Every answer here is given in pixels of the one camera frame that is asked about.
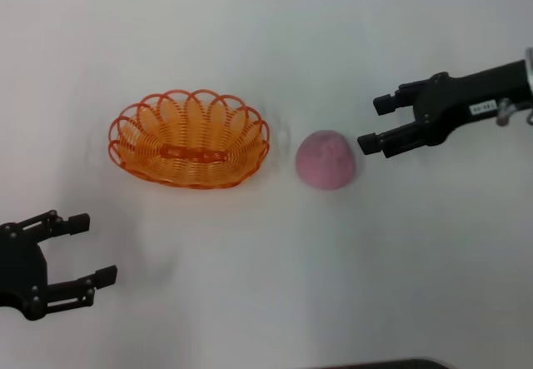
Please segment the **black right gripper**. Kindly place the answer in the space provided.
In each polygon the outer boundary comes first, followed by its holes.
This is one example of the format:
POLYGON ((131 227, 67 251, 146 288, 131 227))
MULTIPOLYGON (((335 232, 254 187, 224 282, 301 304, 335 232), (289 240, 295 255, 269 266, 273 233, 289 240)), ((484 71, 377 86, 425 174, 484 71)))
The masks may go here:
POLYGON ((458 127, 493 117, 509 117, 532 103, 532 59, 465 77, 445 73, 404 83, 391 95, 376 97, 379 116, 412 107, 415 121, 380 134, 357 138, 365 155, 394 157, 423 146, 437 146, 458 127))

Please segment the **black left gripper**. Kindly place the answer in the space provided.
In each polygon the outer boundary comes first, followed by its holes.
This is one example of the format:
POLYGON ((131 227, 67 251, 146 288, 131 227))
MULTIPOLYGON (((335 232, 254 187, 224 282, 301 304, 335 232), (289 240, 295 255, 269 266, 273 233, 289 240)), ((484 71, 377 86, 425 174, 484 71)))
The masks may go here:
POLYGON ((1 306, 19 311, 29 321, 46 313, 91 307, 96 290, 116 283, 117 267, 47 287, 47 263, 38 245, 49 238, 87 232, 90 221, 87 213, 63 219, 51 210, 22 222, 2 224, 1 306))

